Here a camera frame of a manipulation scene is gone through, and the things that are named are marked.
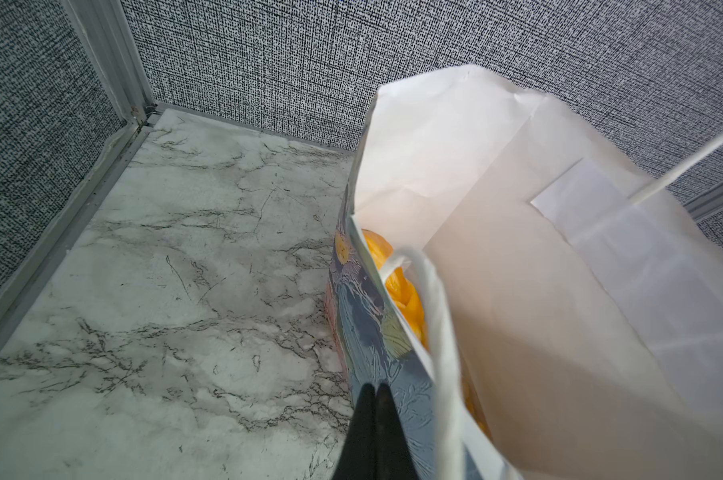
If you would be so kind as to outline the floral white paper bag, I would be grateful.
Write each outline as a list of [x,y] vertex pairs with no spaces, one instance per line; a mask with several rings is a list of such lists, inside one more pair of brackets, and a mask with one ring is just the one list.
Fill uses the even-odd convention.
[[419,479],[723,479],[723,250],[669,182],[481,66],[377,90],[326,309],[354,407],[389,385]]

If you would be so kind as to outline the long fake bread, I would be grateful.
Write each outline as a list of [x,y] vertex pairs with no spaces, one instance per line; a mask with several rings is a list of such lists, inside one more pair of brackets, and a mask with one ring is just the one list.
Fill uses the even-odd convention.
[[[363,237],[365,237],[365,242],[367,242],[367,248],[369,248],[369,253],[371,253],[375,267],[381,269],[393,253],[393,246],[391,246],[383,236],[371,230],[364,229]],[[413,330],[415,337],[421,341],[423,347],[427,348],[427,325],[425,325],[423,305],[421,305],[421,299],[419,299],[417,289],[415,289],[413,283],[403,274],[403,268],[397,268],[395,272],[385,280],[385,289],[387,289],[387,292],[391,295],[393,304],[399,308],[399,312],[401,312],[405,320],[407,320],[407,324],[409,324],[409,328]]]

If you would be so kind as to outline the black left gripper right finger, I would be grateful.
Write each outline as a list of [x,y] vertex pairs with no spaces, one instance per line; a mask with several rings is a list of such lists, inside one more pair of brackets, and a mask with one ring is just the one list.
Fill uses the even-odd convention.
[[375,478],[418,480],[407,438],[397,414],[389,385],[383,383],[375,396]]

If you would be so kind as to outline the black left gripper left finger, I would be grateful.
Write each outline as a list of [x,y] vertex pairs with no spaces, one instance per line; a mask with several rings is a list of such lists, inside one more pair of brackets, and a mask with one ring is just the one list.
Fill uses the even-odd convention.
[[361,388],[333,480],[375,479],[375,387]]

